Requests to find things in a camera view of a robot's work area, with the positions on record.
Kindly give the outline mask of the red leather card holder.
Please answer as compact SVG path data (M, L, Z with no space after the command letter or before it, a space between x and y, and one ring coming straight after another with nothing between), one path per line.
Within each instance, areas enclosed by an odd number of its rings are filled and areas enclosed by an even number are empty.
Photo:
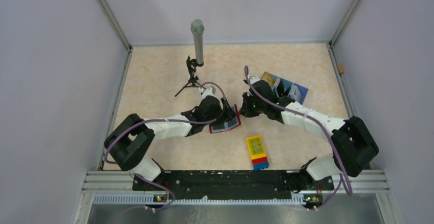
M211 134L227 132L241 126L240 113L236 104L232 106L232 110L235 112L235 117L232 120L226 121L219 125L214 125L214 126L209 125L209 132Z

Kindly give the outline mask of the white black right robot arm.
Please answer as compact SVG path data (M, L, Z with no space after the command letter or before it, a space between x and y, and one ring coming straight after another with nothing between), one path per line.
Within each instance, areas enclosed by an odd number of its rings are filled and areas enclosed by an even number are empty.
M270 120L302 128L330 144L332 153L313 158L302 166L300 183L304 188L314 189L322 179L335 174L357 177L379 153L361 118L335 118L309 109L290 97L277 97L265 80L255 76L244 82L249 90L243 93L241 115L252 118L264 114Z

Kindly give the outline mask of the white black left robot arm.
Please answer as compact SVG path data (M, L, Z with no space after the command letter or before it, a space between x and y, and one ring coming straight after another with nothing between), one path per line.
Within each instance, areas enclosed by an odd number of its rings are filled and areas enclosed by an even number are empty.
M142 176L149 188L158 190L164 184L162 169L146 155L153 142L196 135L206 126L228 131L240 123L237 106L214 96L207 96L193 109L168 118L143 119L130 114L105 139L104 161Z

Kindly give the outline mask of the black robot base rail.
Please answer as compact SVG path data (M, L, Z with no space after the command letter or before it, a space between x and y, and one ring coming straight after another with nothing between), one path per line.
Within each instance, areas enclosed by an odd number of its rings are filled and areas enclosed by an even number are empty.
M315 181L298 170L173 170L155 180L171 190L177 200L269 200L290 199L301 191L333 190L330 176Z

